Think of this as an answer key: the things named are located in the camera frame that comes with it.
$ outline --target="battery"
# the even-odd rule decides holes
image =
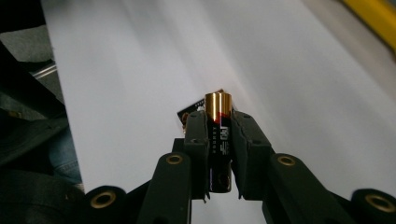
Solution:
[[[209,139],[209,191],[231,191],[231,114],[233,104],[230,94],[209,93],[205,96],[206,127]]]

